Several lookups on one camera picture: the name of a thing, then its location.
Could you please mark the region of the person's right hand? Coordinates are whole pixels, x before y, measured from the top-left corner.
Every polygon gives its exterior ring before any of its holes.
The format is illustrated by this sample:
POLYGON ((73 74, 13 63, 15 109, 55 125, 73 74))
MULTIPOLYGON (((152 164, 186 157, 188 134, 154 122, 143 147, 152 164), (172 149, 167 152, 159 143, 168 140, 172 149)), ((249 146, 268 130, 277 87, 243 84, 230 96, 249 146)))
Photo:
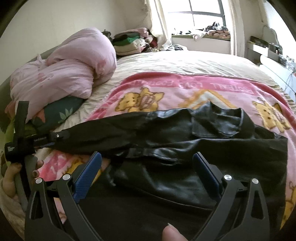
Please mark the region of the person's right hand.
POLYGON ((170 223, 163 229, 162 241, 187 241, 187 239, 170 223))

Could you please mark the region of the person's left hand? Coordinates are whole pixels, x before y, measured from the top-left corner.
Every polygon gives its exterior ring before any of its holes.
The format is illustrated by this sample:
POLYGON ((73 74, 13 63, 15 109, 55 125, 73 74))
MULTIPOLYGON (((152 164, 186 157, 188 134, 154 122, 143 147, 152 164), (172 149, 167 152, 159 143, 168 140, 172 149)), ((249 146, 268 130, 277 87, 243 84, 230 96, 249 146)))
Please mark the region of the person's left hand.
MULTIPOLYGON (((39 177, 39 169, 44 165, 43 160, 38 160, 36 163, 36 167, 34 171, 32 172, 32 178, 36 179, 39 177)), ((10 166, 7 168, 4 178, 3 178, 3 191, 4 193, 10 197, 10 198, 15 198, 16 197, 16 184, 15 184, 15 179, 17 174, 20 172, 22 168, 22 165, 20 163, 13 163, 10 164, 10 166)))

